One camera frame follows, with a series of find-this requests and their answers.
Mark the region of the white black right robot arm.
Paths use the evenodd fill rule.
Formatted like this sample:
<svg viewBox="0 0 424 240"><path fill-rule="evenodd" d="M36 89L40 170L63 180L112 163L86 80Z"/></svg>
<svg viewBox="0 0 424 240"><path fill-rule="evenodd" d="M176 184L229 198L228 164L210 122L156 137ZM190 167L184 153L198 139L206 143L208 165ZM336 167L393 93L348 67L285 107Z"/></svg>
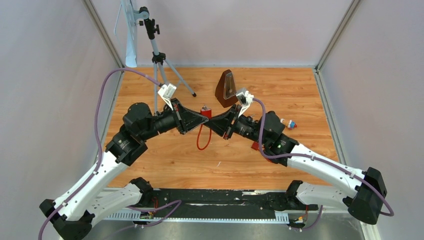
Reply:
<svg viewBox="0 0 424 240"><path fill-rule="evenodd" d="M241 106L233 105L216 115L206 126L224 139L240 135L258 144L266 159L274 164L295 168L316 176L329 185L314 185L294 180L285 195L292 209L301 205L324 205L346 210L357 220L375 225L383 215L387 188L381 172L373 167L367 170L333 161L283 133L285 126L274 111L259 120L240 114Z"/></svg>

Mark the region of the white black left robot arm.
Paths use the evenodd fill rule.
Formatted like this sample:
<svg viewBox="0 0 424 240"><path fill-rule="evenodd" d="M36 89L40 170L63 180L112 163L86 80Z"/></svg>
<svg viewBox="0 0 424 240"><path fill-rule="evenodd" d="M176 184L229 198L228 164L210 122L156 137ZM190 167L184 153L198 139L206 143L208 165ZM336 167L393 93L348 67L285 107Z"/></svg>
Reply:
<svg viewBox="0 0 424 240"><path fill-rule="evenodd" d="M98 195L148 149L147 140L172 129L184 135L208 120L200 112L185 108L176 98L156 115L146 103L134 103L95 165L62 196L45 199L40 210L64 240L82 240L96 224L113 213L136 204L149 206L153 201L153 188L141 177L114 193L102 198Z"/></svg>

